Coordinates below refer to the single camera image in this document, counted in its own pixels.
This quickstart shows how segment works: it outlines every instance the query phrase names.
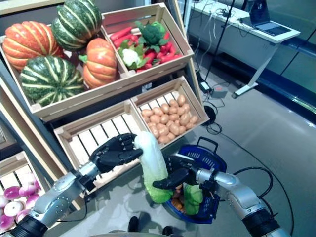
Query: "wooden crate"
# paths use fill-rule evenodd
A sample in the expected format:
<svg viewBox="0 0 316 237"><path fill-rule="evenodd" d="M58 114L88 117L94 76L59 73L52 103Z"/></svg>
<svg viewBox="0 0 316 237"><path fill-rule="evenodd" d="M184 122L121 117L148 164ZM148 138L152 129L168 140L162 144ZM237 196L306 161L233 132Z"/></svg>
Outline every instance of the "wooden crate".
<svg viewBox="0 0 316 237"><path fill-rule="evenodd" d="M178 59L155 66L141 73L135 73L134 70L129 71L127 69L119 54L117 53L118 61L123 64L124 70L126 70L128 73L128 82L126 81L126 83L131 82L138 85L149 83L159 77L185 67L194 55L192 49L186 41L186 38L183 36L164 3L107 12L103 13L102 17L103 22L101 30L103 30L105 38L112 44L113 47L113 42L110 40L111 34L126 27L133 27L132 33L140 34L140 31L135 24L136 20L141 21L143 24L146 24L147 22L152 23L154 21L159 21L170 33L170 42L174 45L176 51L178 51L182 56Z"/></svg>
<svg viewBox="0 0 316 237"><path fill-rule="evenodd" d="M54 130L75 169L87 163L92 152L110 138L130 132L138 134L140 131L146 131L146 126L130 100ZM137 159L129 164L116 166L112 171L98 176L94 182L96 189L109 183L138 163L139 160Z"/></svg>
<svg viewBox="0 0 316 237"><path fill-rule="evenodd" d="M103 26L101 29L102 37L109 40L109 34L114 31L117 31L127 24L134 24L134 20L150 15L150 22L153 20L158 20L166 26L166 28L171 33L171 41L178 46L180 53L183 57L176 59L174 61L159 65L150 70L146 70L143 73L136 74L135 71L128 71L120 56L116 52L117 62L118 62L118 78L116 81L95 88L93 90L85 91L81 94L75 95L73 97L64 99L62 101L53 103L42 107L40 104L34 103L32 100L28 99L23 92L21 81L19 80L19 72L11 66L8 62L2 47L0 47L0 52L2 53L4 60L9 68L9 71L15 80L26 104L28 105L30 111L41 118L43 121L51 121L57 118L60 118L64 115L67 115L71 112L79 110L81 108L87 107L94 103L97 103L101 100L115 96L122 92L131 90L148 82L151 82L158 77L167 75L171 72L174 72L180 68L183 68L189 59L193 56L193 51L191 50L188 43L185 41L183 35L181 34L179 28L171 17L170 13L166 9L164 4L154 4L151 6L139 7L126 9L122 11L115 11L110 13L102 14L102 17L105 17L103 20ZM0 37L0 44L2 45L5 36ZM82 66L76 62L77 69L82 72Z"/></svg>
<svg viewBox="0 0 316 237"><path fill-rule="evenodd" d="M171 99L177 99L178 96L182 94L186 98L186 103L190 105L190 115L196 115L198 117L198 121L195 123L196 126L203 124L204 122L209 120L206 112L204 111L202 105L197 100L195 94L190 88L187 80L184 76L174 79L168 83L165 83L161 86L158 86L152 90L149 90L145 93L137 95L131 99L134 106L137 108L137 111L141 113L144 109L152 109L154 107L160 107L163 103L169 103ZM142 122L146 124L143 117L141 116ZM180 137L184 136L188 132L192 131L194 127L190 130L187 130L180 136L177 136L171 142L161 145L161 148L164 148Z"/></svg>

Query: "desk leg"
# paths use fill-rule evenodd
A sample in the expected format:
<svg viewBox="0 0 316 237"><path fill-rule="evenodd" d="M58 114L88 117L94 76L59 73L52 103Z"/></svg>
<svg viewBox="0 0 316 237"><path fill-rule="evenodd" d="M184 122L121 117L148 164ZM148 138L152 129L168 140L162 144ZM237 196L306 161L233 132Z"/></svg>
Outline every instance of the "desk leg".
<svg viewBox="0 0 316 237"><path fill-rule="evenodd" d="M273 57L273 55L277 51L278 46L279 46L279 44L276 44L274 46L273 50L267 55L265 61L261 64L261 66L257 69L256 73L253 75L250 82L232 94L232 97L234 99L236 99L237 97L239 97L243 93L251 90L252 88L254 88L255 86L258 85L258 83L256 83L256 80L259 78L260 74L263 72L263 70L266 68L267 64L270 62L271 58Z"/></svg>

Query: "potato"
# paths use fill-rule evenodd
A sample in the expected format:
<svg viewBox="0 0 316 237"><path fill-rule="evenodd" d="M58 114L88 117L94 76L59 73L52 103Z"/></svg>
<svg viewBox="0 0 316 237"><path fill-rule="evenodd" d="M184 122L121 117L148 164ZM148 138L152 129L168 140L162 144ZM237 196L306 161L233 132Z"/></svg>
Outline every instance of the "potato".
<svg viewBox="0 0 316 237"><path fill-rule="evenodd" d="M163 115L163 111L159 107L154 107L153 108L153 112L154 112L155 115L158 115L158 116L162 116Z"/></svg>
<svg viewBox="0 0 316 237"><path fill-rule="evenodd" d="M172 141L173 139L175 139L176 138L176 136L175 135L173 135L173 133L168 133L168 135L167 135L167 137L170 139L170 141Z"/></svg>
<svg viewBox="0 0 316 237"><path fill-rule="evenodd" d="M190 123L195 124L197 121L198 121L198 116L196 116L196 115L193 115L193 116L190 118Z"/></svg>
<svg viewBox="0 0 316 237"><path fill-rule="evenodd" d="M168 142L170 142L170 139L169 139L169 137L167 137L167 136L160 136L160 137L158 138L158 142L159 142L159 143L167 144Z"/></svg>
<svg viewBox="0 0 316 237"><path fill-rule="evenodd" d="M162 123L162 124L167 124L168 121L169 121L169 115L162 115L162 116L160 117L160 123Z"/></svg>
<svg viewBox="0 0 316 237"><path fill-rule="evenodd" d="M180 126L180 120L177 119L177 120L174 122L174 124L179 127L179 126Z"/></svg>
<svg viewBox="0 0 316 237"><path fill-rule="evenodd" d="M193 128L193 127L194 127L194 124L191 123L191 122L189 122L189 123L186 125L186 129L187 129L187 130L189 130L189 129Z"/></svg>
<svg viewBox="0 0 316 237"><path fill-rule="evenodd" d="M159 134L159 130L156 128L156 126L151 126L150 131L152 132L154 137L159 138L160 134Z"/></svg>
<svg viewBox="0 0 316 237"><path fill-rule="evenodd" d="M160 116L158 116L158 115L151 115L150 116L150 122L153 122L155 124L160 123Z"/></svg>
<svg viewBox="0 0 316 237"><path fill-rule="evenodd" d="M168 123L166 124L166 126L170 127L172 124L174 124L174 121L169 120Z"/></svg>
<svg viewBox="0 0 316 237"><path fill-rule="evenodd" d="M149 123L149 122L150 122L149 117L147 117L147 116L143 116L143 118L144 118L144 120L145 120L145 122L146 122L146 123Z"/></svg>
<svg viewBox="0 0 316 237"><path fill-rule="evenodd" d="M154 112L152 110L142 110L142 116L150 117Z"/></svg>
<svg viewBox="0 0 316 237"><path fill-rule="evenodd" d="M169 134L169 128L167 126L161 128L161 129L158 129L158 130L159 130L160 136L166 136Z"/></svg>
<svg viewBox="0 0 316 237"><path fill-rule="evenodd" d="M166 125L161 124L161 123L158 123L158 124L156 125L156 127L157 127L158 129L162 129L162 128L166 127Z"/></svg>
<svg viewBox="0 0 316 237"><path fill-rule="evenodd" d="M184 114L185 112L186 112L185 109L182 108L182 107L179 107L178 110L177 110L177 114L178 114L179 116L181 116L181 115Z"/></svg>
<svg viewBox="0 0 316 237"><path fill-rule="evenodd" d="M169 105L170 105L171 107L176 107L176 108L179 107L178 102L177 102L176 100L174 100L174 99L172 99L172 100L169 101Z"/></svg>
<svg viewBox="0 0 316 237"><path fill-rule="evenodd" d="M151 126L156 126L156 124L154 122L149 122L147 126L150 128Z"/></svg>
<svg viewBox="0 0 316 237"><path fill-rule="evenodd" d="M166 103L163 103L162 105L161 105L161 110L165 113L165 114L168 114L169 113L169 105L168 104L166 104Z"/></svg>
<svg viewBox="0 0 316 237"><path fill-rule="evenodd" d="M186 102L186 98L184 97L184 95L179 95L177 102L179 106L183 106L183 104Z"/></svg>
<svg viewBox="0 0 316 237"><path fill-rule="evenodd" d="M179 115L178 114L169 115L169 119L171 121L176 121L177 119L179 119Z"/></svg>
<svg viewBox="0 0 316 237"><path fill-rule="evenodd" d="M187 123L189 121L190 121L190 115L189 114L185 113L185 114L181 115L181 117L180 117L180 124L182 126L187 125Z"/></svg>
<svg viewBox="0 0 316 237"><path fill-rule="evenodd" d="M183 106L182 106L182 108L186 111L186 113L188 113L189 111L190 111L190 105L189 104L184 104Z"/></svg>
<svg viewBox="0 0 316 237"><path fill-rule="evenodd" d="M178 109L176 107L170 107L169 108L169 114L172 115L172 114L176 114L178 113Z"/></svg>
<svg viewBox="0 0 316 237"><path fill-rule="evenodd" d="M175 136L178 136L179 135L179 127L175 124L172 124L170 127L169 127L169 130L170 132L173 133L173 135Z"/></svg>
<svg viewBox="0 0 316 237"><path fill-rule="evenodd" d="M184 126L179 127L179 135L185 133L185 131L186 131L186 127L184 127Z"/></svg>

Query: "shoe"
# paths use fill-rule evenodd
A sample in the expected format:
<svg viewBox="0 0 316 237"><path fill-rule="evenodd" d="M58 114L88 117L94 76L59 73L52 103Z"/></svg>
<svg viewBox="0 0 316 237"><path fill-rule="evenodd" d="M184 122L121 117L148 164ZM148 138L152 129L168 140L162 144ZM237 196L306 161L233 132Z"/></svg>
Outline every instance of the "shoe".
<svg viewBox="0 0 316 237"><path fill-rule="evenodd" d="M139 220L136 216L133 216L128 223L128 232L139 232L138 229Z"/></svg>
<svg viewBox="0 0 316 237"><path fill-rule="evenodd" d="M165 235L165 236L169 236L169 235L173 234L172 227L171 226L166 226L165 228L163 228L162 234Z"/></svg>

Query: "onion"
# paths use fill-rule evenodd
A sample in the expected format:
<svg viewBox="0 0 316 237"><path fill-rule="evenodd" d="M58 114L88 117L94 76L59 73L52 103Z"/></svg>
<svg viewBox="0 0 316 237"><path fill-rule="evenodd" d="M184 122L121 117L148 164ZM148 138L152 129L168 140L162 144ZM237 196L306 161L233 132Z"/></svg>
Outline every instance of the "onion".
<svg viewBox="0 0 316 237"><path fill-rule="evenodd" d="M14 225L14 218L6 215L0 216L0 229L7 230Z"/></svg>
<svg viewBox="0 0 316 237"><path fill-rule="evenodd" d="M35 186L37 189L41 190L40 184L39 184L39 182L38 182L37 180L34 182L34 186Z"/></svg>
<svg viewBox="0 0 316 237"><path fill-rule="evenodd" d="M15 217L16 222L20 222L29 212L29 209L20 211Z"/></svg>
<svg viewBox="0 0 316 237"><path fill-rule="evenodd" d="M0 208L5 207L9 202L8 199L6 199L3 195L0 195Z"/></svg>
<svg viewBox="0 0 316 237"><path fill-rule="evenodd" d="M20 186L11 186L4 190L4 197L9 200L20 198L19 195Z"/></svg>
<svg viewBox="0 0 316 237"><path fill-rule="evenodd" d="M27 197L36 193L37 188L33 184L24 185L19 190L19 195Z"/></svg>
<svg viewBox="0 0 316 237"><path fill-rule="evenodd" d="M26 208L31 209L35 205L35 202L37 201L37 199L39 199L39 197L40 196L38 194L29 196L26 200Z"/></svg>
<svg viewBox="0 0 316 237"><path fill-rule="evenodd" d="M21 201L9 202L4 208L4 214L6 216L16 216L20 211L24 209L24 204Z"/></svg>
<svg viewBox="0 0 316 237"><path fill-rule="evenodd" d="M23 180L32 184L32 183L35 183L36 178L33 173L26 173L23 175Z"/></svg>

